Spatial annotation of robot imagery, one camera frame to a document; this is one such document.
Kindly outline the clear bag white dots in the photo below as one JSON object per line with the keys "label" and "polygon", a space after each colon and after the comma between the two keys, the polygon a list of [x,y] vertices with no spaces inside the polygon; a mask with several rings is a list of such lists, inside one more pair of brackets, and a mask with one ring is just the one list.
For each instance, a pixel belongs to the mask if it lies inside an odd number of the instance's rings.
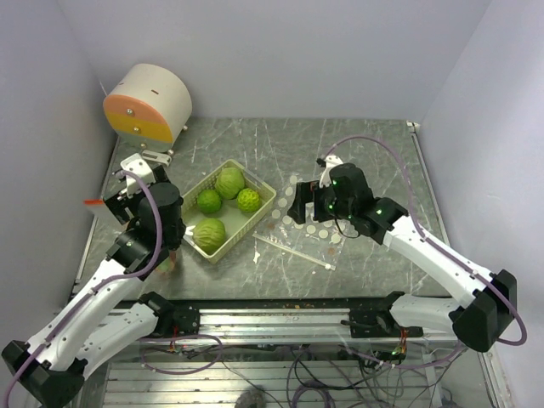
{"label": "clear bag white dots", "polygon": [[304,207],[302,224],[297,224],[287,214],[295,198],[296,184],[302,181],[297,173],[289,176],[278,190],[270,214],[259,224],[253,236],[283,252],[289,252],[327,270],[335,270],[345,242],[335,223],[314,221],[312,201]]}

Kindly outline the green custard apple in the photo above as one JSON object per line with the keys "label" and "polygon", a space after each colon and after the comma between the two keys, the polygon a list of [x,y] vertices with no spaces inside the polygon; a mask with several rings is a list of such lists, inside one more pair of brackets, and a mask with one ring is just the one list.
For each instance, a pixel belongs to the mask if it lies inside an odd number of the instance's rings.
{"label": "green custard apple", "polygon": [[196,204],[202,213],[216,213],[222,207],[222,198],[216,190],[203,190],[197,196]]}
{"label": "green custard apple", "polygon": [[244,213],[254,213],[261,207],[261,198],[256,190],[245,188],[236,197],[238,208]]}

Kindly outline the clear bag orange zipper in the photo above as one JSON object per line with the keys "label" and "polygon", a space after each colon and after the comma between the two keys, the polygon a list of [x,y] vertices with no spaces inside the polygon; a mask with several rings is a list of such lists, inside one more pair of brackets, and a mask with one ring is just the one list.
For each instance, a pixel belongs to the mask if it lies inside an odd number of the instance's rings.
{"label": "clear bag orange zipper", "polygon": [[[121,234],[128,226],[128,222],[119,221],[117,219],[102,199],[85,200],[84,205],[99,221],[106,224],[117,235]],[[174,270],[175,264],[176,255],[174,252],[170,252],[168,258],[163,261],[156,270],[163,274],[171,273]]]}

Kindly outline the small green cabbage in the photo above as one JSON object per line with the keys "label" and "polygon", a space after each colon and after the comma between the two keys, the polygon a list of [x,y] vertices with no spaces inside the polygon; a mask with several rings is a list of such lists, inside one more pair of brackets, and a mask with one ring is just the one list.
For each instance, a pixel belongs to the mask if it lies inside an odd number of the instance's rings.
{"label": "small green cabbage", "polygon": [[202,251],[213,254],[226,241],[224,223],[217,218],[204,218],[193,229],[192,238]]}

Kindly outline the large green cabbage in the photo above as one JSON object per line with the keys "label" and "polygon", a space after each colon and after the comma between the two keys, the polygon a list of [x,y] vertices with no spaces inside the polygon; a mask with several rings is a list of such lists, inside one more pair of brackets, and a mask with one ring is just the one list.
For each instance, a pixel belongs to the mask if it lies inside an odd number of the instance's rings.
{"label": "large green cabbage", "polygon": [[245,188],[245,185],[244,175],[239,168],[226,167],[216,178],[215,190],[223,199],[232,200]]}

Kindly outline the pale green perforated basket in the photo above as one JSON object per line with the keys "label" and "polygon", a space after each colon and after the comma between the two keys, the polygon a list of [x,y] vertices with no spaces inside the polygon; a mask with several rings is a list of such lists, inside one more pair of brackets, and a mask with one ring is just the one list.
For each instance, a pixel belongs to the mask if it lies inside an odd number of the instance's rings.
{"label": "pale green perforated basket", "polygon": [[184,240],[215,264],[271,211],[276,191],[232,159],[184,194]]}

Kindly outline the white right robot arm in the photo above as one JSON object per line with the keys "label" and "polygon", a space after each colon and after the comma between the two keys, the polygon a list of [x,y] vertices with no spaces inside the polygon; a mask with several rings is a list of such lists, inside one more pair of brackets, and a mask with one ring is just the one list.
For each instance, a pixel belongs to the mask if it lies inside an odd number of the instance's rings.
{"label": "white right robot arm", "polygon": [[387,308],[374,317],[376,329],[387,337],[413,326],[450,332],[474,351],[489,351],[514,319],[516,278],[506,270],[494,274],[469,262],[421,227],[399,203],[374,196],[363,171],[353,163],[329,156],[322,164],[319,179],[297,183],[289,217],[305,224],[306,206],[311,204],[316,222],[347,221],[358,236],[409,259],[450,295],[393,293]]}

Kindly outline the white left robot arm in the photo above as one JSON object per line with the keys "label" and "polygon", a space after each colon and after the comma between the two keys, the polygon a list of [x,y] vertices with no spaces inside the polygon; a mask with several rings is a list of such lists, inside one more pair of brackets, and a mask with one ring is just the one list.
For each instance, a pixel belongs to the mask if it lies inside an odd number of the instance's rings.
{"label": "white left robot arm", "polygon": [[12,375],[1,405],[9,406],[20,384],[44,407],[64,407],[106,360],[142,337],[165,337],[173,316],[161,308],[137,304],[117,323],[99,323],[127,294],[177,250],[185,227],[183,199],[160,165],[142,159],[122,166],[126,189],[105,205],[127,228],[114,240],[86,286],[38,333],[13,340],[2,351]]}

